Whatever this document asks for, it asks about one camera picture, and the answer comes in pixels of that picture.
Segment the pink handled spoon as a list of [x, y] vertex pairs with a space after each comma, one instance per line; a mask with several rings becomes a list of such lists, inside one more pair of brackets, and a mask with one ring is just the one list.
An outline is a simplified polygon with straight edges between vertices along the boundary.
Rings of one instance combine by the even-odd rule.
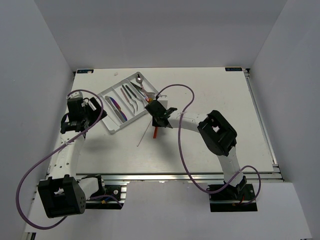
[[155, 95], [156, 95], [155, 92], [146, 91], [146, 89], [144, 88], [144, 85], [143, 85], [143, 79], [142, 79], [142, 77], [140, 76], [140, 74], [137, 74], [137, 75], [135, 76], [135, 81], [140, 85], [140, 87], [142, 88], [142, 91], [143, 91], [147, 96], [155, 96]]

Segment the pink handled fork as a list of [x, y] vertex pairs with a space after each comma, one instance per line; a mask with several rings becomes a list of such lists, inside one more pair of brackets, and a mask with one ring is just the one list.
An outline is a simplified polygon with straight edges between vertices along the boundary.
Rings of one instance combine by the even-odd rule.
[[122, 92], [122, 94], [123, 94], [126, 102], [131, 106], [131, 108], [132, 108], [132, 110], [133, 110], [133, 114], [135, 115], [135, 112], [136, 112], [136, 111], [135, 111], [135, 108], [134, 108], [133, 104], [130, 102], [128, 96], [126, 95], [126, 93], [125, 93], [125, 91], [123, 90], [122, 87], [120, 88], [120, 90], [121, 90], [121, 92]]

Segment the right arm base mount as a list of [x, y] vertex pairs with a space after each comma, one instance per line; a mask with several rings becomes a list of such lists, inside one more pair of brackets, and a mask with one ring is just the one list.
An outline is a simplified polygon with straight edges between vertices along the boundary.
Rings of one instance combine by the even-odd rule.
[[257, 212], [257, 203], [254, 200], [255, 190], [252, 184], [246, 184], [239, 194], [228, 188], [209, 195], [211, 213]]

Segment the marbled handle spoon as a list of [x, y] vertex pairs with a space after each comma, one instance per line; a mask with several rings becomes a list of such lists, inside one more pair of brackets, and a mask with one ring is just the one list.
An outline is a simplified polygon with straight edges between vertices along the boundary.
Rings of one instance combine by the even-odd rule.
[[130, 81], [130, 83], [139, 93], [142, 94], [142, 96], [146, 97], [147, 99], [154, 97], [154, 95], [155, 95], [154, 92], [148, 92], [144, 88], [138, 86], [137, 84], [135, 84], [135, 83], [133, 83], [131, 81]]

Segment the dark handled fork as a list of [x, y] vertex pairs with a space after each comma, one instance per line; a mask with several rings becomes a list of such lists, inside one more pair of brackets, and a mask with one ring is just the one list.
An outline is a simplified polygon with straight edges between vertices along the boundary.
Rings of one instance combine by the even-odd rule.
[[139, 107], [138, 107], [137, 102], [132, 98], [131, 94], [128, 92], [128, 90], [126, 89], [126, 87], [124, 85], [122, 85], [122, 88], [124, 89], [124, 91], [128, 95], [129, 99], [132, 100], [132, 102], [134, 103], [134, 106], [136, 107], [136, 111], [138, 111]]

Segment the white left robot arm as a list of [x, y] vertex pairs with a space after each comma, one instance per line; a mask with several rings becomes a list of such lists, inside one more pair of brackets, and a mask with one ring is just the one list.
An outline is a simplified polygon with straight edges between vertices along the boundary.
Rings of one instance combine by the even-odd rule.
[[106, 187], [101, 175], [91, 174], [76, 180], [76, 170], [85, 130], [97, 120], [107, 116], [98, 101], [92, 98], [73, 97], [67, 100], [68, 112], [60, 125], [63, 149], [48, 178], [38, 184], [38, 192], [48, 218], [83, 214], [91, 197], [99, 200], [105, 196]]

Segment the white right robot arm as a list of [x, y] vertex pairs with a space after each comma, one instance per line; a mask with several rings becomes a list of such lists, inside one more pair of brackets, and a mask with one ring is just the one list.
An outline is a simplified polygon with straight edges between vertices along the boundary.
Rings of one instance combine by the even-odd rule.
[[[190, 180], [201, 191], [208, 194], [225, 191], [226, 195], [233, 200], [243, 195], [247, 180], [242, 173], [236, 154], [237, 132], [219, 111], [212, 110], [208, 114], [178, 112], [175, 107], [166, 109], [158, 100], [150, 102], [145, 109], [152, 116], [153, 126], [178, 129], [178, 149], [183, 168]], [[218, 157], [224, 177], [224, 185], [220, 189], [214, 191], [203, 189], [193, 179], [183, 157], [182, 129], [200, 134], [208, 150]]]

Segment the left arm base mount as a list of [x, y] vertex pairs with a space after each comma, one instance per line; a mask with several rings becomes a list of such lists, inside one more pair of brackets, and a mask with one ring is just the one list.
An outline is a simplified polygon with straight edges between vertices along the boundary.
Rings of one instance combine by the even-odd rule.
[[78, 181], [86, 197], [86, 209], [89, 210], [121, 210], [124, 198], [121, 197], [122, 186], [105, 183], [100, 174], [91, 174]]

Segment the iridescent purple knife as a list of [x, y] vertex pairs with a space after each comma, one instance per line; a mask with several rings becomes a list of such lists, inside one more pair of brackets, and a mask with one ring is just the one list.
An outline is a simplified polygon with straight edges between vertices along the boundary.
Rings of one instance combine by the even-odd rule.
[[113, 105], [117, 108], [117, 110], [119, 111], [121, 116], [124, 118], [124, 121], [126, 122], [128, 119], [127, 119], [126, 115], [123, 113], [123, 111], [121, 110], [121, 107], [119, 106], [119, 104], [112, 97], [110, 97], [110, 100], [112, 101]]

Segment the green handled fork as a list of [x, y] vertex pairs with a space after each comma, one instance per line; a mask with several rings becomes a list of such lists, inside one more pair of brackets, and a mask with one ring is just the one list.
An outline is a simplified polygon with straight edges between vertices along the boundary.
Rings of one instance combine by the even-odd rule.
[[142, 106], [145, 107], [145, 103], [142, 99], [140, 99], [131, 89], [128, 85], [124, 85], [125, 88], [131, 93], [131, 95], [135, 98], [135, 100], [139, 101], [142, 103]]

